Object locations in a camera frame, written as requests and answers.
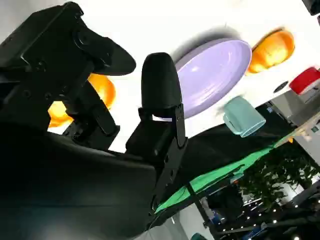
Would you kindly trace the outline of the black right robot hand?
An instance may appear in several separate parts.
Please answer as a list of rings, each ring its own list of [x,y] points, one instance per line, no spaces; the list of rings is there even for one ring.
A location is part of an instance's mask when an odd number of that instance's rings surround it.
[[[157,208],[185,153],[184,106],[171,56],[149,54],[140,122],[124,153],[120,131],[89,82],[124,76],[133,57],[90,30],[67,2],[31,14],[0,45],[0,237],[130,240]]]

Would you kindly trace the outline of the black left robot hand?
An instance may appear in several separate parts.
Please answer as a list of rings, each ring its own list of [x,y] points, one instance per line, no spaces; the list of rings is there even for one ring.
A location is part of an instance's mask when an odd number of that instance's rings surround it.
[[[320,13],[320,0],[302,0],[302,2],[311,16]]]

